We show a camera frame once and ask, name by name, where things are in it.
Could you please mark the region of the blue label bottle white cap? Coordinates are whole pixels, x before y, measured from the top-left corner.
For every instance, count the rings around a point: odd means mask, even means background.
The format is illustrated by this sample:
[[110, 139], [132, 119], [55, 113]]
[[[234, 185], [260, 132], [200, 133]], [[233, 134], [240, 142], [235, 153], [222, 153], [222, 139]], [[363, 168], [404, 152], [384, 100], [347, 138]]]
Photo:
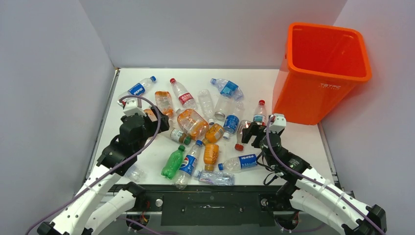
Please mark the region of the blue label bottle white cap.
[[223, 125], [224, 139], [228, 140], [231, 135], [236, 132], [240, 120], [243, 117], [244, 111], [245, 107], [242, 101], [236, 101], [232, 103], [229, 114], [227, 115]]

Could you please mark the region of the orange juice bottle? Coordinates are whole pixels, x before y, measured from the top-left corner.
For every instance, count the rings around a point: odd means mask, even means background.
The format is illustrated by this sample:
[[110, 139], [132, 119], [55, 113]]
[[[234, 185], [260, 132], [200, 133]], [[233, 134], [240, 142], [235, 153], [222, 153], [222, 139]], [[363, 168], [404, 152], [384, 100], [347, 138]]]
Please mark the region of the orange juice bottle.
[[213, 124], [206, 132], [204, 139], [202, 140], [203, 145], [208, 143], [217, 143], [224, 134], [224, 128], [218, 124]]
[[204, 151], [204, 163], [206, 171], [214, 171], [215, 164], [217, 162], [217, 158], [219, 156], [219, 145], [208, 143], [205, 145]]

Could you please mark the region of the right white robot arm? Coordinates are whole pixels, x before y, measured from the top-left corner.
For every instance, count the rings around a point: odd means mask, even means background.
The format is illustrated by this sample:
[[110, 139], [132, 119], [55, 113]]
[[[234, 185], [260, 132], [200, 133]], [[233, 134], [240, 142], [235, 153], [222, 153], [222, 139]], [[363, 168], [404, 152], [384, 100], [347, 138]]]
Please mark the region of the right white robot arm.
[[280, 208], [303, 211], [333, 228], [341, 235], [384, 235], [386, 212], [379, 205], [369, 206], [348, 195], [324, 178], [306, 160], [281, 144], [283, 130], [274, 123], [252, 123], [243, 129], [242, 142], [252, 136], [267, 160], [275, 160], [274, 169], [286, 183], [277, 191]]

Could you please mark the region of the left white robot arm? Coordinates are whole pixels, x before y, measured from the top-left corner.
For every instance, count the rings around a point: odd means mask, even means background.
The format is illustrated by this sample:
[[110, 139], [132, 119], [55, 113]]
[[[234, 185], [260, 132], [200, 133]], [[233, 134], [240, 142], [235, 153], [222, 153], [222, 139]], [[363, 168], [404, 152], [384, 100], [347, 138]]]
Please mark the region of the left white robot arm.
[[123, 116], [119, 134], [105, 147], [88, 179], [68, 205], [50, 222], [42, 222], [40, 235], [95, 235], [121, 213], [140, 211], [146, 204], [144, 188], [129, 182], [117, 197], [118, 202], [99, 206], [108, 190], [125, 175], [156, 135], [169, 130], [168, 116], [153, 108], [156, 120], [147, 115]]

